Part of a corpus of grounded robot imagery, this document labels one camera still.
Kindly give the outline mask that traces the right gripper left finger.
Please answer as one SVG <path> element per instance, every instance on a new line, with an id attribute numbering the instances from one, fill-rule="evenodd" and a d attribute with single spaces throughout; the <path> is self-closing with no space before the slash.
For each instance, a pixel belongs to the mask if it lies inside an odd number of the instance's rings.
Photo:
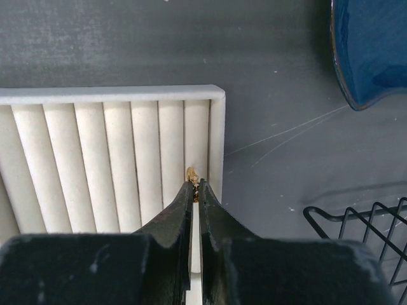
<path id="1" fill-rule="evenodd" d="M 184 304 L 193 184 L 134 233 L 21 234 L 1 247 L 2 304 Z"/>

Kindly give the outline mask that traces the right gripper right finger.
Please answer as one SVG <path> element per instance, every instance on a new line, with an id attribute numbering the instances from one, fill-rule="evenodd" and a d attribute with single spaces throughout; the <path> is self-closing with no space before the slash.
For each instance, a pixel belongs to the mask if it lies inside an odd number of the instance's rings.
<path id="1" fill-rule="evenodd" d="M 204 304 L 395 304 L 362 243 L 261 238 L 199 186 Z"/>

